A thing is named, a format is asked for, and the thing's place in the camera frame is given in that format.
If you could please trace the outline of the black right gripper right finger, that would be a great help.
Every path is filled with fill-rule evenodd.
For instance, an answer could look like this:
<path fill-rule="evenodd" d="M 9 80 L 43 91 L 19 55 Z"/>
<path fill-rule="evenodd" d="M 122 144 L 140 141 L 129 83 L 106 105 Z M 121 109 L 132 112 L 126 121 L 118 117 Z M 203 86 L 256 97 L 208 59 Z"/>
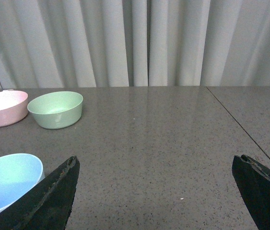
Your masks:
<path fill-rule="evenodd" d="M 232 175 L 259 230 L 270 230 L 270 169 L 242 155 L 235 156 Z"/>

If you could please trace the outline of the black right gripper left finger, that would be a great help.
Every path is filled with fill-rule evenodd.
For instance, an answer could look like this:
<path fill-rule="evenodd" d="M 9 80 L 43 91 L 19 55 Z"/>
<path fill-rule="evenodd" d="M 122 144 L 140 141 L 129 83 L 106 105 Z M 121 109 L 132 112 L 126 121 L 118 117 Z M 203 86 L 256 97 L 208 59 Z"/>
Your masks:
<path fill-rule="evenodd" d="M 0 230 L 64 230 L 72 212 L 80 162 L 68 158 L 0 213 Z"/>

